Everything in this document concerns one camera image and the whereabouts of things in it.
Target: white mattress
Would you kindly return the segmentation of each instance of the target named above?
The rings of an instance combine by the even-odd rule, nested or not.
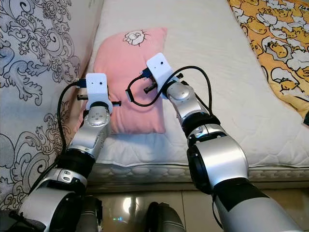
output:
[[[168,28],[163,53],[172,68],[196,65],[208,74],[213,112],[242,146],[250,167],[309,166],[309,128],[270,89],[225,0],[105,0],[88,72],[108,36],[158,26]],[[205,79],[196,71],[183,74],[208,102]],[[163,105],[165,134],[112,135],[97,163],[187,165],[185,135],[172,105],[167,100]]]

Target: pink pillow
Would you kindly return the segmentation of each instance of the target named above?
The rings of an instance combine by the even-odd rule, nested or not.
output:
[[[111,101],[121,101],[121,106],[112,112],[114,133],[164,133],[162,99],[149,107],[140,107],[129,102],[125,90],[128,84],[147,68],[146,61],[162,52],[166,28],[153,28],[122,32],[113,35],[101,44],[94,64],[95,73],[105,73]],[[134,99],[140,103],[151,102],[156,90],[145,94],[143,89],[151,80],[141,79],[131,87]]]

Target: cartoon pattern blanket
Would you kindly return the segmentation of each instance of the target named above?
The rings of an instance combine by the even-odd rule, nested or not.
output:
[[[309,125],[309,4],[229,0],[268,83]]]

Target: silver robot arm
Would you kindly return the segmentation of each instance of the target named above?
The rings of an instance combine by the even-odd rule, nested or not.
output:
[[[302,231],[278,203],[248,180],[248,162],[243,150],[197,100],[193,88],[177,78],[162,85],[172,73],[164,56],[157,54],[147,66],[158,90],[163,87],[162,97],[173,104],[188,141],[191,178],[199,190],[212,195],[223,230]]]
[[[89,113],[84,118],[84,124],[64,155],[59,157],[57,167],[26,198],[18,214],[13,215],[16,221],[22,218],[23,222],[8,225],[4,231],[28,231],[25,225],[27,220],[33,222],[28,223],[28,227],[34,228],[29,231],[75,231],[81,212],[85,209],[88,175],[104,140],[111,133],[112,103],[108,99],[106,76],[101,73],[88,74],[86,85]]]

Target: pillow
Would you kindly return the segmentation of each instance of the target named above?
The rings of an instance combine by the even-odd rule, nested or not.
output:
[[[103,0],[0,0],[2,210],[17,210],[61,151],[58,99],[68,83],[82,76],[102,6]],[[72,106],[73,91],[61,107],[67,143],[80,111],[80,102]]]
[[[146,61],[162,52],[166,34],[166,28],[135,30],[113,35],[101,44],[94,72],[106,74],[110,100],[121,101],[121,106],[114,107],[112,112],[114,133],[165,132],[162,99],[149,107],[140,107],[128,100],[125,90],[147,68]],[[149,103],[155,98],[157,91],[143,91],[150,84],[150,79],[142,79],[132,85],[137,102]]]

